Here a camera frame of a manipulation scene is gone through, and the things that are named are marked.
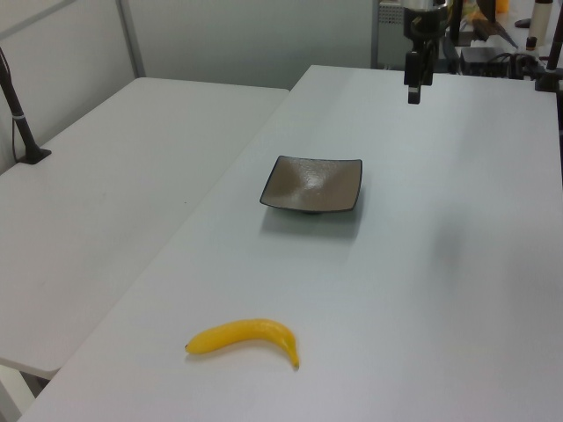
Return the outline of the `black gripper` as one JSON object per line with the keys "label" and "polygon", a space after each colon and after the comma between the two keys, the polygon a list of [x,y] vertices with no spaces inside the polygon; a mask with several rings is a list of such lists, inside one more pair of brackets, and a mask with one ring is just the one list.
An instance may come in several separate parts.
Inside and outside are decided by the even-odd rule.
{"label": "black gripper", "polygon": [[407,87],[407,101],[411,105],[418,105],[420,85],[433,83],[434,44],[443,37],[442,13],[437,9],[419,11],[405,8],[403,34],[413,44],[413,51],[406,54],[405,63],[404,85]]}

